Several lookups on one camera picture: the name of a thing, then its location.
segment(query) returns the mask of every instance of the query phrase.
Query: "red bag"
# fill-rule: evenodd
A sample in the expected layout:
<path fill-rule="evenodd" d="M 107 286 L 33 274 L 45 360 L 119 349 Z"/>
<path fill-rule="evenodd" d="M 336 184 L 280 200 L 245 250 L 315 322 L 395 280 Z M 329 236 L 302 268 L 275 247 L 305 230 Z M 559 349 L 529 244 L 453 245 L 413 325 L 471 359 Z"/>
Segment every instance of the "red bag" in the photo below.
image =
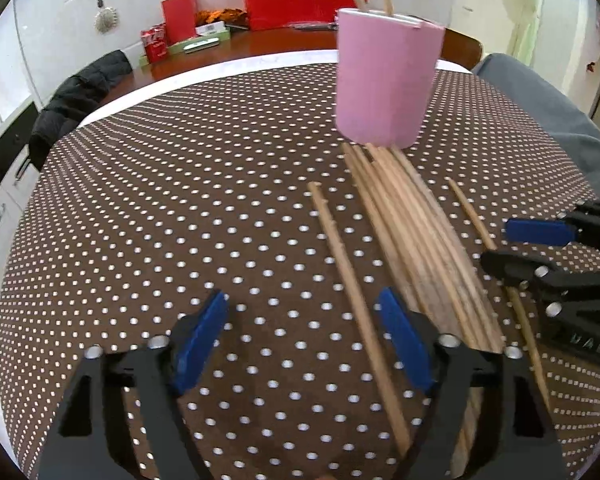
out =
<path fill-rule="evenodd" d="M 169 55 L 164 23 L 154 25 L 149 30 L 143 30 L 140 32 L 140 39 L 149 63 L 163 60 Z"/>

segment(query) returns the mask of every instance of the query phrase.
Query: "polka dot tablecloth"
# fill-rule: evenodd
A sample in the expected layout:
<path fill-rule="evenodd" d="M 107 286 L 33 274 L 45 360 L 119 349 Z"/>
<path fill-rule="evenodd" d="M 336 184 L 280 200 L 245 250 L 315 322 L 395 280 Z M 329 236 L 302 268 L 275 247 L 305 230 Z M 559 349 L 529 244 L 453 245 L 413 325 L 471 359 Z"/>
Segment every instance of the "polka dot tablecloth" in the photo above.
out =
<path fill-rule="evenodd" d="M 58 142 L 16 234 L 0 302 L 0 394 L 26 474 L 36 474 L 85 348 L 126 351 L 168 333 L 217 287 L 230 295 L 228 322 L 200 384 L 180 401 L 214 477 L 391 478 L 390 425 L 306 188 L 322 183 L 373 305 L 391 280 L 340 151 L 334 80 L 333 64 L 213 80 Z M 593 197 L 590 187 L 535 122 L 471 74 L 438 72 L 422 135 L 406 153 L 473 257 L 507 343 L 522 346 L 445 179 L 460 183 L 503 245 L 504 219 L 549 218 Z M 573 271 L 600 269 L 600 253 L 581 246 L 513 248 Z M 429 399 L 410 389 L 384 338 L 416 432 Z M 600 368 L 541 338 L 539 350 L 574 474 L 600 435 Z M 133 390 L 126 404 L 142 472 L 158 478 Z"/>

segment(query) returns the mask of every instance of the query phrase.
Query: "pink container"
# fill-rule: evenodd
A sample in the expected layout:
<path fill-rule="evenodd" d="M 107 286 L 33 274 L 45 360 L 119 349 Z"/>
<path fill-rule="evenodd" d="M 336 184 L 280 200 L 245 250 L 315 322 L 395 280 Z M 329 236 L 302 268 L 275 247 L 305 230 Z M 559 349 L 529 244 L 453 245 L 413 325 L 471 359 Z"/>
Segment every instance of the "pink container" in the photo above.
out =
<path fill-rule="evenodd" d="M 373 10 L 338 12 L 336 126 L 360 144 L 411 146 L 429 105 L 444 27 Z"/>

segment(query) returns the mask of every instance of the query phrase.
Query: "red box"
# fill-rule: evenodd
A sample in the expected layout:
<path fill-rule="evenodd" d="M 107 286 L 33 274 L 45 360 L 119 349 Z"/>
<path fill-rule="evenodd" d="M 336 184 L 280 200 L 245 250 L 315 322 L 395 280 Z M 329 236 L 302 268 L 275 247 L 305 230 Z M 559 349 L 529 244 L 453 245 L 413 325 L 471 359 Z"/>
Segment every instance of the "red box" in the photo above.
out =
<path fill-rule="evenodd" d="M 162 13 L 167 26 L 167 42 L 170 45 L 197 36 L 196 12 L 196 0 L 162 2 Z"/>
<path fill-rule="evenodd" d="M 144 52 L 149 63 L 155 63 L 169 55 L 165 35 L 164 23 L 154 25 L 149 30 L 140 32 L 140 39 L 144 45 Z"/>

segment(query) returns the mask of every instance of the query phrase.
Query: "hanging ornament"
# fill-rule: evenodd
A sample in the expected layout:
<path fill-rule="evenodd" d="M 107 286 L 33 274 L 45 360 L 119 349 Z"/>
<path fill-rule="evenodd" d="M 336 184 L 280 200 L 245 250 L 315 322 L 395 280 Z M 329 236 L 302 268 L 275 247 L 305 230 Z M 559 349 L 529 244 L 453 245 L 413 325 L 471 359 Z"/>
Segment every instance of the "hanging ornament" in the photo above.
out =
<path fill-rule="evenodd" d="M 94 26 L 100 34 L 109 32 L 118 24 L 118 12 L 113 7 L 105 7 L 104 0 L 98 0 L 98 8 Z"/>

